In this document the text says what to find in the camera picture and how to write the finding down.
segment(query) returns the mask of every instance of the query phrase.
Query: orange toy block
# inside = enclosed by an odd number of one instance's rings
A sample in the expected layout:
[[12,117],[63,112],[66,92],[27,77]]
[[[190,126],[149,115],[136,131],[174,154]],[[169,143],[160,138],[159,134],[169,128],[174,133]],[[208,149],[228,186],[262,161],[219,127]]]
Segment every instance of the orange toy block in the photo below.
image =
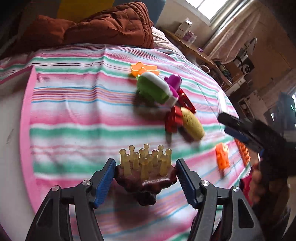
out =
[[131,73],[134,77],[137,77],[138,75],[141,75],[147,71],[159,75],[159,71],[157,70],[156,65],[143,64],[142,62],[131,64]]
[[217,164],[219,170],[224,170],[228,167],[229,165],[229,160],[228,160],[228,145],[224,143],[219,143],[216,145],[216,155],[217,155]]
[[237,144],[237,148],[239,149],[239,152],[242,156],[242,162],[244,163],[245,166],[248,165],[248,163],[251,160],[248,148],[243,143],[241,143],[238,139],[234,139],[234,140],[235,140],[235,143]]

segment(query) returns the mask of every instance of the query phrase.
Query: bed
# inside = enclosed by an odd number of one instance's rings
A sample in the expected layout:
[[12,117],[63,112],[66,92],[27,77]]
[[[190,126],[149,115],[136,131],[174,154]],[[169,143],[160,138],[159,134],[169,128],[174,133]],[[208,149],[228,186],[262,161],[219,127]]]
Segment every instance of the bed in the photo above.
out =
[[[221,95],[206,73],[154,31],[154,49],[131,46],[74,44],[0,61],[2,139],[0,222],[15,240],[24,240],[43,198],[53,185],[74,186],[100,170],[119,150],[149,143],[173,150],[173,163],[188,166],[214,185],[229,188],[249,173],[232,137],[217,121]],[[190,142],[182,134],[167,141],[167,108],[152,108],[136,99],[130,64],[157,65],[160,77],[182,77],[182,89],[197,109],[206,136]],[[222,176],[215,145],[229,146],[230,168]],[[153,206],[139,206],[113,181],[107,199],[96,211],[105,240],[186,240],[196,210],[187,204],[179,183],[164,189]],[[73,237],[79,240],[75,210],[70,207]],[[218,207],[215,226],[221,217]]]

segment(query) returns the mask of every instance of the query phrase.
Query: yellow cushion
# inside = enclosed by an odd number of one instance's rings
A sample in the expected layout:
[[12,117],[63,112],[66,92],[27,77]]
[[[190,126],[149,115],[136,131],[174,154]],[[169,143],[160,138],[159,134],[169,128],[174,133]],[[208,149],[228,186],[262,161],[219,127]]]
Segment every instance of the yellow cushion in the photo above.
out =
[[57,18],[79,22],[96,12],[111,8],[114,0],[62,0]]

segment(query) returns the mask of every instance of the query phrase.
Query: striped blanket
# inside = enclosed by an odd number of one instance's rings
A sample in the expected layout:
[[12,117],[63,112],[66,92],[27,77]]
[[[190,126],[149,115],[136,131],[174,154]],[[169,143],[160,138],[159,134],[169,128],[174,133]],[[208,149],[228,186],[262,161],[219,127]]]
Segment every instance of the striped blanket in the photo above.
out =
[[[166,108],[137,100],[136,79],[130,65],[157,65],[160,77],[178,74],[182,89],[194,104],[206,132],[197,142],[180,133],[167,141]],[[34,211],[53,185],[75,186],[100,170],[108,158],[118,163],[121,148],[136,150],[149,143],[173,150],[172,162],[183,158],[191,170],[216,186],[229,188],[248,174],[232,137],[217,121],[218,84],[199,68],[170,50],[77,44],[39,50],[0,61],[0,84],[31,67],[22,109],[25,136],[21,162]],[[236,112],[226,96],[228,111]],[[221,176],[215,145],[229,146],[231,167]],[[107,199],[95,214],[105,240],[187,240],[197,211],[187,204],[179,182],[142,207],[113,181]],[[70,207],[73,237],[79,240],[75,211]],[[218,207],[216,222],[221,217]]]

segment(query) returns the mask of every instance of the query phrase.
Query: yellow peg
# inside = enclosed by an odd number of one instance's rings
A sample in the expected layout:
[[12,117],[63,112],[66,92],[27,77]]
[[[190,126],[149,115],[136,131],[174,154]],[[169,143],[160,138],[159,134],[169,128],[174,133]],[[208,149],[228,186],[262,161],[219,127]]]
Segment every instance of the yellow peg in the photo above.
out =
[[128,149],[130,150],[131,161],[133,161],[133,154],[134,154],[135,146],[130,145],[130,146],[128,147]]
[[145,149],[145,156],[147,156],[149,154],[149,144],[144,144],[144,149]]
[[152,163],[153,163],[153,166],[154,167],[157,167],[158,166],[157,154],[158,154],[158,151],[157,150],[153,150],[152,151],[152,156],[153,156]]
[[168,159],[168,156],[166,154],[162,154],[160,157],[161,164],[160,164],[159,174],[163,177],[168,174],[167,159]]
[[142,163],[142,159],[145,157],[145,149],[144,148],[141,148],[139,150],[139,153],[140,153],[140,159],[139,159],[139,162]]
[[160,157],[161,157],[161,155],[163,154],[163,145],[159,145],[158,147],[157,147],[157,149],[158,149],[158,160],[160,161]]
[[153,162],[152,162],[153,156],[152,154],[148,154],[146,157],[148,159],[148,171],[151,172],[153,169]]
[[124,155],[126,154],[126,150],[120,149],[119,154],[120,154],[120,167],[123,167]]
[[134,154],[133,154],[133,169],[135,169],[135,170],[140,169],[139,157],[140,157],[140,154],[138,152],[134,152]]
[[123,175],[125,177],[131,175],[131,165],[130,165],[130,155],[129,154],[125,154],[124,155],[124,165],[123,165]]
[[144,157],[142,159],[142,170],[141,170],[141,180],[148,180],[149,179],[149,171],[148,171],[148,159]]
[[168,167],[170,167],[172,165],[172,158],[171,158],[172,149],[166,149],[165,153],[168,156]]

